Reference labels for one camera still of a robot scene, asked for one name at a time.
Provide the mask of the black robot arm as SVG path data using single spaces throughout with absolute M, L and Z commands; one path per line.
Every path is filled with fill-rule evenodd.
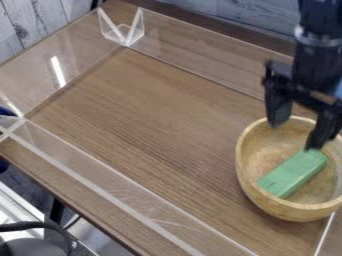
M 264 63 L 266 117 L 279 127 L 292 105 L 316 113 L 304 148 L 319 149 L 342 131 L 342 0 L 298 0 L 295 56 L 290 64 Z

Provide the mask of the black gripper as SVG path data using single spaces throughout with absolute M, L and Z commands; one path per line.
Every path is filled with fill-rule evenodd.
M 279 127 L 294 102 L 311 109 L 319 115 L 304 149 L 320 149 L 342 130 L 342 29 L 296 28 L 295 39 L 292 63 L 264 63 L 267 122 Z

